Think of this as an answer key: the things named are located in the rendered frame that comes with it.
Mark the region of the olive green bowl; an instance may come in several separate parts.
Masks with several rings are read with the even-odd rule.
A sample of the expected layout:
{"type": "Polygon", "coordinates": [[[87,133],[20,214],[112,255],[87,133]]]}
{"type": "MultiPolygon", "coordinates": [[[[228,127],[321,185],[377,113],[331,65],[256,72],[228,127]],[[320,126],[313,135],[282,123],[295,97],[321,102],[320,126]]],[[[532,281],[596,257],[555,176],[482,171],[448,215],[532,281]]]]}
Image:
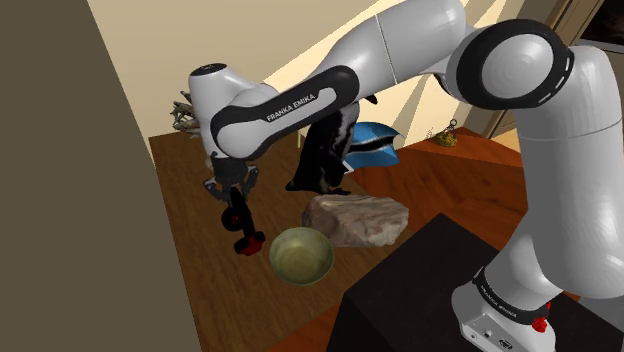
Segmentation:
{"type": "Polygon", "coordinates": [[[334,247],[318,230],[294,227],[276,236],[270,246],[269,261],[284,282],[308,286],[321,281],[334,263],[334,247]]]}

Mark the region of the blue striped cushion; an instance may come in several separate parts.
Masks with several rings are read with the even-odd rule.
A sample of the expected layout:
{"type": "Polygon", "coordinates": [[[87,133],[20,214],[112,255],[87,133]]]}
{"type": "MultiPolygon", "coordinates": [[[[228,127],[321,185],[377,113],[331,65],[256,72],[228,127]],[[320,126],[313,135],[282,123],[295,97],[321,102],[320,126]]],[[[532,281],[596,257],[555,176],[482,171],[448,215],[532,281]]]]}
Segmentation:
{"type": "Polygon", "coordinates": [[[394,139],[400,133],[378,122],[357,122],[343,165],[348,172],[368,167],[388,167],[400,163],[394,139]]]}

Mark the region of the small golden ornament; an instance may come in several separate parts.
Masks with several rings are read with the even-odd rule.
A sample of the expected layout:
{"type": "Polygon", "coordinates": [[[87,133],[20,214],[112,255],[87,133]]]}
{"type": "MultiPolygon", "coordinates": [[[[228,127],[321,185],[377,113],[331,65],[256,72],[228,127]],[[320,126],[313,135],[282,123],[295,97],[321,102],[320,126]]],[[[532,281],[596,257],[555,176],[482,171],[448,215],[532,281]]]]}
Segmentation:
{"type": "Polygon", "coordinates": [[[443,147],[455,147],[457,145],[457,136],[455,133],[455,127],[457,125],[456,119],[451,119],[447,127],[442,131],[436,133],[433,137],[433,141],[443,147]]]}

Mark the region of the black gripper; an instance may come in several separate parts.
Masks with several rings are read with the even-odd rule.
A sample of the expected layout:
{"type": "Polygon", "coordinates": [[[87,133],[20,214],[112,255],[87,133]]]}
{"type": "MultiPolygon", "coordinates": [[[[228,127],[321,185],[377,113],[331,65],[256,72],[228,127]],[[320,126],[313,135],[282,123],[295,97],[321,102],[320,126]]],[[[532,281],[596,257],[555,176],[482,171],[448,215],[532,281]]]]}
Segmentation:
{"type": "Polygon", "coordinates": [[[203,186],[215,199],[230,205],[232,185],[240,185],[243,198],[248,198],[259,175],[259,168],[256,165],[247,165],[245,161],[231,157],[214,157],[212,166],[215,177],[204,180],[203,186]]]}

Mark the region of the grey dried branches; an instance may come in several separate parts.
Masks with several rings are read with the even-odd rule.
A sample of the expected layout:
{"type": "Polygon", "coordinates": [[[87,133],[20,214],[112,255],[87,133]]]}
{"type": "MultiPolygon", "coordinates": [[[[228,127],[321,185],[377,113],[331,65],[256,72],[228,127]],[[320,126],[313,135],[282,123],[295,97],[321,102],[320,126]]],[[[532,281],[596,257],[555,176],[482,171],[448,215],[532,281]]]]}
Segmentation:
{"type": "Polygon", "coordinates": [[[174,122],[172,127],[177,131],[188,134],[191,138],[199,138],[201,136],[200,125],[194,114],[191,94],[183,90],[180,91],[180,94],[187,102],[173,102],[171,115],[174,117],[174,122]]]}

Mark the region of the black and red toy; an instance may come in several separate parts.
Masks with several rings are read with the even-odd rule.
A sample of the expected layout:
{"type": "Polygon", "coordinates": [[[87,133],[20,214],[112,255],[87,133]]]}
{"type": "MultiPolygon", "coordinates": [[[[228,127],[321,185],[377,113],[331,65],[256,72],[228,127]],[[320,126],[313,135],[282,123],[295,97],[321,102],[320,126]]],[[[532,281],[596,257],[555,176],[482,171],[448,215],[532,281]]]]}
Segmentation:
{"type": "Polygon", "coordinates": [[[252,256],[262,249],[265,234],[255,229],[252,213],[242,193],[232,186],[229,195],[230,203],[221,215],[221,223],[230,232],[243,231],[243,237],[234,243],[234,250],[237,254],[252,256]]]}

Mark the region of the black and white animal figure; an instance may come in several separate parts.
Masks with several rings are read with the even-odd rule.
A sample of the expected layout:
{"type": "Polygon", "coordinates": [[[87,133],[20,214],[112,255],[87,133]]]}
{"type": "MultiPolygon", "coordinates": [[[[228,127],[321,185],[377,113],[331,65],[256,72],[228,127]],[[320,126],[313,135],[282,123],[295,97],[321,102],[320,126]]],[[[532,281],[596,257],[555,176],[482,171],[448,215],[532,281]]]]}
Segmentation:
{"type": "Polygon", "coordinates": [[[287,191],[350,194],[340,184],[348,171],[343,162],[359,115],[360,102],[355,101],[310,125],[296,172],[285,185],[287,191]]]}

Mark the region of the brown wooden table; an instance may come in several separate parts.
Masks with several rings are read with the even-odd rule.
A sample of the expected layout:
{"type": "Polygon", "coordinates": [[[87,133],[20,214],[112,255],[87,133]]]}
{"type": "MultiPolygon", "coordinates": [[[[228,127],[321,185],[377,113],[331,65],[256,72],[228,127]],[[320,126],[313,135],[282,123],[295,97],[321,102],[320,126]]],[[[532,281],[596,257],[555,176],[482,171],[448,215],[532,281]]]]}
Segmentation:
{"type": "MultiPolygon", "coordinates": [[[[332,270],[316,284],[296,286],[281,280],[270,265],[271,241],[300,226],[305,206],[316,196],[284,189],[299,160],[296,142],[296,134],[289,135],[255,162],[260,173],[248,206],[267,241],[260,252],[245,256],[233,249],[242,232],[221,225],[225,203],[203,187],[202,181],[213,173],[205,166],[199,138],[183,133],[149,138],[202,352],[264,352],[338,304],[349,287],[413,233],[406,228],[392,246],[336,249],[332,270]]],[[[389,181],[403,166],[358,169],[347,174],[341,186],[354,194],[395,197],[406,204],[393,195],[389,181]]]]}

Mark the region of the brown rock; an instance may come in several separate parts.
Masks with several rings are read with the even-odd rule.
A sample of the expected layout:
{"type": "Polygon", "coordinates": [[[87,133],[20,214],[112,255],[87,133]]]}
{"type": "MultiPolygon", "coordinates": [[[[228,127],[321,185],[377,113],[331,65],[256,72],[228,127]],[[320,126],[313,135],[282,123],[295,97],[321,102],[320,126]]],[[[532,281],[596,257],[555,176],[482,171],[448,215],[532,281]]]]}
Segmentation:
{"type": "Polygon", "coordinates": [[[302,225],[321,232],[334,247],[393,245],[407,227],[409,209],[390,197],[320,195],[308,202],[302,225]]]}

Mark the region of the dark robot stand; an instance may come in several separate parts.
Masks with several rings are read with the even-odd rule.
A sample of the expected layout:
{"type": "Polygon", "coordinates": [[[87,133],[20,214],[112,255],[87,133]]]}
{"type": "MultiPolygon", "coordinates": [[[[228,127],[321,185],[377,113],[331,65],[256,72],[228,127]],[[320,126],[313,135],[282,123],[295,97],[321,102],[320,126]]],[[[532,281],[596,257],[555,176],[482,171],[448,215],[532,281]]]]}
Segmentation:
{"type": "Polygon", "coordinates": [[[559,229],[526,214],[496,251],[438,214],[345,292],[326,352],[622,352],[563,294],[559,229]]]}

